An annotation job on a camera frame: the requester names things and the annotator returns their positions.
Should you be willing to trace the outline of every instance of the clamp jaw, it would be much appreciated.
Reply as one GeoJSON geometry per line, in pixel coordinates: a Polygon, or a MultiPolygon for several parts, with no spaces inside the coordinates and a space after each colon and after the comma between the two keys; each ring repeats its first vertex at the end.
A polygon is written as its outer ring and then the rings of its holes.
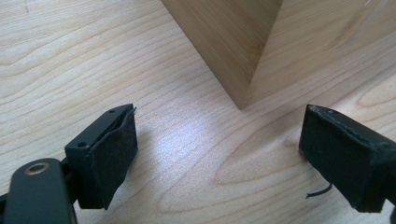
{"type": "Polygon", "coordinates": [[[338,111],[308,105],[299,148],[359,212],[379,213],[386,199],[396,204],[396,143],[387,137],[338,111]]]}
{"type": "Polygon", "coordinates": [[[65,147],[62,161],[19,168],[0,196],[0,224],[77,223],[73,203],[107,209],[137,152],[134,106],[108,110],[65,147]]]}

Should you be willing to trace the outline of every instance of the wood grain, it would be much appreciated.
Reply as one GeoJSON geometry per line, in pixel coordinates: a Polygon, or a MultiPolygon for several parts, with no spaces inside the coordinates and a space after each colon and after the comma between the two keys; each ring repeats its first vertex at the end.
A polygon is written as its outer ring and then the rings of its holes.
{"type": "Polygon", "coordinates": [[[137,106],[139,152],[107,211],[79,223],[389,223],[298,154],[306,104],[396,140],[396,33],[238,110],[160,1],[0,2],[0,194],[107,109],[137,106]]]}
{"type": "Polygon", "coordinates": [[[239,108],[282,0],[163,0],[239,108]]]}
{"type": "Polygon", "coordinates": [[[376,53],[396,31],[396,1],[283,1],[248,91],[250,102],[312,76],[343,57],[376,53]]]}

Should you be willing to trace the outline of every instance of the black plastic part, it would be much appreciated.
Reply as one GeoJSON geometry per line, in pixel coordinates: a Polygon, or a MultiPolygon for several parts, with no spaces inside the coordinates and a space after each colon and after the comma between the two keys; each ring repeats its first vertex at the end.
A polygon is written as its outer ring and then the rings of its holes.
{"type": "Polygon", "coordinates": [[[300,152],[359,212],[380,212],[396,195],[396,144],[335,110],[307,106],[300,152]]]}
{"type": "Polygon", "coordinates": [[[107,209],[137,152],[134,106],[108,110],[65,147],[81,208],[107,209]]]}
{"type": "Polygon", "coordinates": [[[0,196],[0,224],[4,223],[4,213],[6,211],[7,195],[0,196]]]}
{"type": "Polygon", "coordinates": [[[20,223],[77,223],[59,161],[32,161],[12,176],[5,224],[20,223]]]}

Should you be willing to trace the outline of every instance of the black rubber pad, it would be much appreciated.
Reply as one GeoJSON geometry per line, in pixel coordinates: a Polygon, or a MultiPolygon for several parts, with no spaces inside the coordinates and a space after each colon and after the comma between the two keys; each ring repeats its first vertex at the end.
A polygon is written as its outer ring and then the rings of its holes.
{"type": "Polygon", "coordinates": [[[79,175],[80,207],[107,209],[137,152],[134,106],[108,110],[67,144],[65,152],[79,175]]]}
{"type": "Polygon", "coordinates": [[[359,212],[380,212],[396,144],[326,107],[305,111],[300,152],[359,212]]]}

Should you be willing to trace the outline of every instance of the screw hole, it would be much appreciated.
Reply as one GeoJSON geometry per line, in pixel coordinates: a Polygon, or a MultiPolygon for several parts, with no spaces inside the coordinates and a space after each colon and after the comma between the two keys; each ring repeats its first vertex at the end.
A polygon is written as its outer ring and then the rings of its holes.
{"type": "Polygon", "coordinates": [[[86,142],[80,142],[80,143],[78,143],[78,147],[86,147],[88,145],[88,143],[86,143],[86,142]]]}
{"type": "Polygon", "coordinates": [[[40,162],[34,165],[29,166],[25,170],[26,175],[38,175],[45,170],[47,170],[50,167],[50,165],[47,162],[40,162]]]}

